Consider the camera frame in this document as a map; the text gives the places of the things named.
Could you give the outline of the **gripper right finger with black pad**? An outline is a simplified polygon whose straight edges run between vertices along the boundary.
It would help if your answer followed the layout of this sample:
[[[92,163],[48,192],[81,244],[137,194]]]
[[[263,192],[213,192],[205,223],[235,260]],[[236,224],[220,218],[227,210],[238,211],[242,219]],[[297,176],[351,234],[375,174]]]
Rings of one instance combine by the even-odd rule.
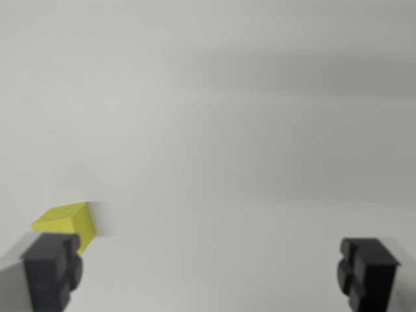
[[[344,238],[337,282],[354,312],[415,311],[415,257],[392,238]]]

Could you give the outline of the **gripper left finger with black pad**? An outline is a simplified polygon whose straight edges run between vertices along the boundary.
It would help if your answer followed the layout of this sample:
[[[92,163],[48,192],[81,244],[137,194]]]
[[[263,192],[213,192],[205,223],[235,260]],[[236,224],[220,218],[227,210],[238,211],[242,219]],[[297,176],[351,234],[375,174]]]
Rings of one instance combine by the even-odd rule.
[[[64,311],[79,286],[80,238],[28,232],[1,255],[1,311]]]

